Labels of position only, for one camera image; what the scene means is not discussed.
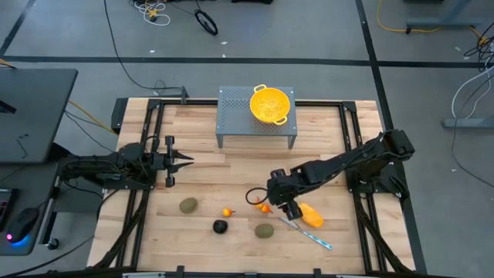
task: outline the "colander handle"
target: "colander handle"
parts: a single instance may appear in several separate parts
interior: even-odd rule
[[[282,124],[286,123],[286,122],[287,122],[287,120],[288,120],[288,118],[287,118],[287,117],[284,117],[283,119],[281,119],[281,121],[280,121],[280,122],[276,121],[276,122],[273,122],[273,123],[274,123],[275,125],[282,125]]]
[[[266,86],[266,85],[264,85],[264,84],[261,84],[261,85],[255,86],[255,87],[254,87],[254,93],[257,93],[257,91],[260,91],[260,90],[265,89],[265,88],[267,88],[267,86]]]

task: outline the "concrete floor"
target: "concrete floor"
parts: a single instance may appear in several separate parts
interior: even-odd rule
[[[220,28],[210,36],[190,15],[167,5],[171,24],[152,26],[127,1],[107,0],[110,19],[121,56],[221,58],[311,58],[368,60],[359,16],[353,1],[274,1],[273,5],[232,4],[226,0],[204,2],[202,8]],[[5,38],[27,0],[0,0],[0,38]],[[403,28],[408,16],[438,15],[451,4],[415,4],[384,0],[381,21]],[[178,3],[193,11],[193,2]],[[376,20],[377,0],[364,1],[370,33],[380,61],[471,62],[463,59],[476,37],[468,29],[446,29],[432,34],[388,32]],[[492,20],[494,2],[478,0],[466,15],[483,17],[483,30]],[[9,56],[113,57],[103,2],[98,0],[36,0],[5,53]],[[96,118],[110,124],[118,97],[147,96],[135,86],[118,63],[14,63],[20,68],[75,68],[79,70],[71,100]],[[127,64],[132,77],[145,86],[158,79],[168,86],[185,85],[192,97],[216,97],[219,86],[294,86],[298,98],[376,100],[376,86],[369,66],[276,64]],[[381,67],[394,126],[410,137],[417,153],[405,162],[408,185],[425,262],[430,274],[487,277],[494,259],[494,189],[459,169],[451,155],[452,132],[440,121],[451,116],[454,92],[477,69],[426,69]],[[492,115],[489,94],[476,115]],[[73,107],[68,110],[80,115]],[[82,123],[98,141],[114,148],[117,138]],[[483,178],[494,181],[491,171],[491,131],[458,131],[458,159]],[[63,118],[56,142],[74,154],[106,154],[70,120]],[[66,252],[93,234],[94,196],[79,194],[92,206],[91,213],[68,213],[56,222],[53,235],[60,249],[37,246],[31,256],[2,257],[0,274],[43,263]],[[87,244],[73,254],[38,271],[80,270],[86,265]]]

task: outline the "wooden table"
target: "wooden table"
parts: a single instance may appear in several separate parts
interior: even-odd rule
[[[140,141],[147,101],[129,99],[117,148]],[[382,130],[381,121],[374,101],[356,101],[356,105],[365,142]],[[319,229],[297,222],[332,244],[332,251],[277,219],[284,215],[280,210],[274,208],[274,214],[262,214],[245,202],[250,188],[266,186],[271,170],[289,169],[345,152],[337,109],[297,107],[298,138],[292,150],[286,148],[282,137],[236,136],[226,137],[224,147],[218,149],[216,106],[167,105],[164,111],[161,137],[174,135],[174,147],[195,158],[195,163],[175,175],[177,183],[173,188],[165,188],[165,174],[158,173],[147,209],[138,270],[175,271],[183,265],[187,272],[312,273],[314,268],[320,268],[323,273],[364,273],[354,202],[344,175],[297,199],[313,206],[325,219]],[[165,146],[162,144],[158,151],[165,152]],[[128,195],[126,191],[118,192],[105,203],[88,265],[98,262],[119,236]],[[185,215],[178,204],[188,197],[198,200],[198,209]],[[413,269],[399,200],[391,194],[376,194],[374,198],[382,236],[401,261]],[[222,219],[223,208],[236,213],[226,219],[226,234],[217,235],[212,223]],[[255,237],[253,230],[262,223],[275,227],[273,237]],[[134,237],[130,238],[124,265],[130,262]],[[368,239],[377,270],[374,242],[369,235]]]

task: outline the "yellow cable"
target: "yellow cable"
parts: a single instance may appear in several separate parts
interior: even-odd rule
[[[5,65],[5,66],[13,66],[10,63],[7,63],[4,59],[0,59],[0,64]]]
[[[100,125],[100,127],[106,129],[107,131],[115,134],[115,135],[118,135],[115,133],[115,131],[112,131],[111,128],[105,126],[103,123],[101,123],[100,121],[98,121],[95,117],[93,117],[89,112],[87,112],[86,110],[84,110],[84,108],[82,108],[79,104],[69,100],[69,103],[72,104],[73,106],[75,106],[77,109],[81,110],[83,113],[85,113],[85,115],[87,115],[91,120],[93,120],[95,123],[97,123],[98,125]]]
[[[383,4],[383,0],[379,0],[379,3],[377,4],[377,24],[379,24],[379,27],[381,27],[384,30],[390,31],[390,32],[407,32],[407,29],[392,29],[392,28],[388,28],[388,27],[381,24],[381,6],[382,6],[382,4]],[[438,27],[438,28],[432,29],[432,30],[412,29],[411,31],[412,32],[430,33],[430,32],[436,32],[441,28],[442,27]]]
[[[381,23],[381,6],[382,6],[382,4],[383,4],[383,0],[379,0],[379,2],[377,4],[377,24],[379,25],[379,27],[381,27],[384,30],[390,31],[390,32],[407,32],[407,29],[392,29],[392,28],[388,28],[388,27],[382,25],[382,23]],[[483,37],[482,34],[477,32],[477,30],[475,30],[475,28],[472,28],[471,26],[469,26],[469,28],[470,28],[470,30],[472,30],[477,35],[477,37],[482,38],[480,40],[480,43],[479,43],[480,46],[482,44],[486,43],[486,41],[487,41],[486,37]],[[439,26],[438,28],[432,29],[432,30],[411,29],[411,32],[432,33],[432,32],[438,31],[439,29],[442,29],[442,26]]]

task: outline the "perforated metal platform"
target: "perforated metal platform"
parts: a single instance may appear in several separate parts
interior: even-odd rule
[[[251,86],[222,86],[219,89],[216,137],[218,146],[223,147],[224,135],[287,136],[289,148],[293,147],[296,129],[295,91],[290,87],[275,87],[290,100],[288,121],[281,126],[264,124],[250,111],[250,98],[254,94]]]

